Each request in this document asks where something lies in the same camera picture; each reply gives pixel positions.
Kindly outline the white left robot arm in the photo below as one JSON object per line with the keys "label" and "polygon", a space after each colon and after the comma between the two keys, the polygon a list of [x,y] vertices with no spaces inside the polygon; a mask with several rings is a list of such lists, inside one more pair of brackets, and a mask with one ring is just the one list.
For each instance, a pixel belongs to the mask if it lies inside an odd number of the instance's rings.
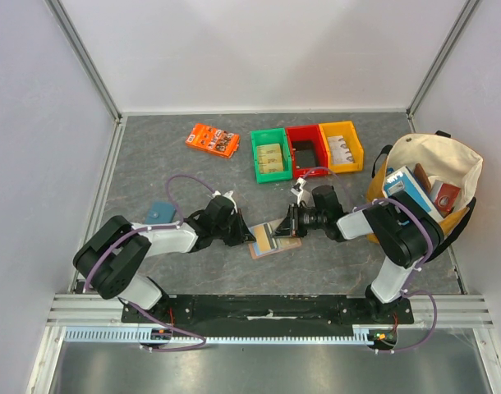
{"label": "white left robot arm", "polygon": [[255,241],[232,192],[214,193],[206,208],[180,222],[139,224],[116,215],[76,252],[73,265],[85,278],[85,290],[92,288],[105,300],[133,303],[157,323],[168,315],[168,296],[138,273],[141,263],[155,255],[195,253],[215,240],[229,247]]}

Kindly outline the gold cards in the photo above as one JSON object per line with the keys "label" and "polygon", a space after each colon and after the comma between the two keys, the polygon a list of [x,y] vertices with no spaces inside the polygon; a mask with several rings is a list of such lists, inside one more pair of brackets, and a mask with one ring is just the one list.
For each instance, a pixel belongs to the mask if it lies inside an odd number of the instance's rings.
{"label": "gold cards", "polygon": [[257,147],[258,169],[262,174],[283,172],[283,153],[281,145],[264,144]]}

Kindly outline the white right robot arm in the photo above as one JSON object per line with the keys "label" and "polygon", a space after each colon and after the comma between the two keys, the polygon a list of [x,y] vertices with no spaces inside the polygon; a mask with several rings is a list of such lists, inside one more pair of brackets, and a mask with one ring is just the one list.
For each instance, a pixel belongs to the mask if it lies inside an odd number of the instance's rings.
{"label": "white right robot arm", "polygon": [[322,230],[332,241],[346,242],[373,235],[385,258],[379,274],[365,291],[365,316],[382,323],[407,289],[411,273],[427,261],[444,241],[440,225],[404,190],[377,199],[350,213],[343,210],[332,186],[315,187],[308,192],[297,183],[292,192],[298,201],[289,205],[287,216],[274,230],[276,237],[302,238],[310,230]]}

